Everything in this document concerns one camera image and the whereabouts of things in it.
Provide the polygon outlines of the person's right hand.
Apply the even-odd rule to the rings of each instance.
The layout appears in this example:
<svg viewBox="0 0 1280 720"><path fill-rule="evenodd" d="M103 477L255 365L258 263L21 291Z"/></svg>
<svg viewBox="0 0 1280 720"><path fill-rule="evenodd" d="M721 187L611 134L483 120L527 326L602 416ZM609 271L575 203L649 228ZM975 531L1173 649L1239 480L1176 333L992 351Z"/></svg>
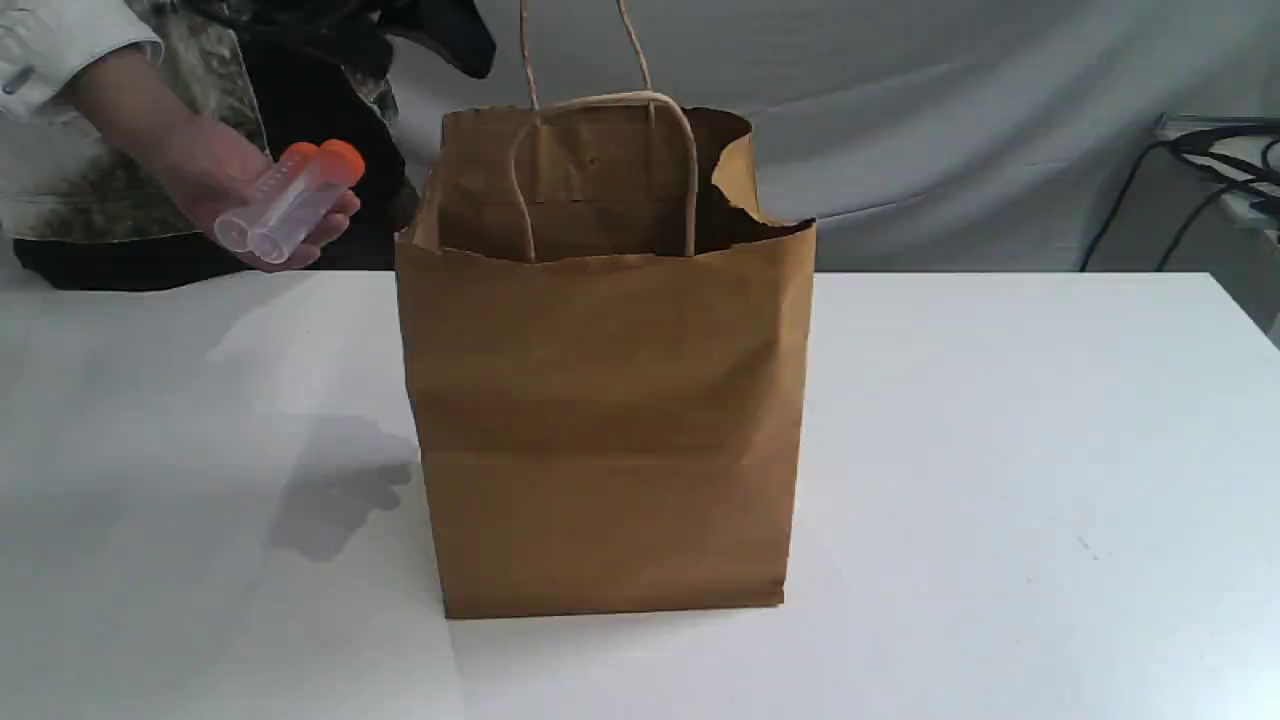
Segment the person's right hand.
<svg viewBox="0 0 1280 720"><path fill-rule="evenodd" d="M219 120L195 117L155 135L134 159L165 191L195 228L219 249L214 223L224 213L250 202L250 191L273 161L246 137ZM326 245L338 240L360 210L357 196L340 195L312 232L283 263L266 263L251 252L230 255L255 270L278 273L315 264Z"/></svg>

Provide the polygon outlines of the person's right forearm white sleeve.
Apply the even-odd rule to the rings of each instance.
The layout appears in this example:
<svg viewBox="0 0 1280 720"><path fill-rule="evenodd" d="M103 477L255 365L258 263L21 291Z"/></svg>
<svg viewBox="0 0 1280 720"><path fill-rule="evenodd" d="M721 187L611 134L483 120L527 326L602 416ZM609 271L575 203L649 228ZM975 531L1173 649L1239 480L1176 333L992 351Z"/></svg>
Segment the person's right forearm white sleeve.
<svg viewBox="0 0 1280 720"><path fill-rule="evenodd" d="M146 165L228 128L161 77L163 44L123 1L3 3L3 118L74 114Z"/></svg>

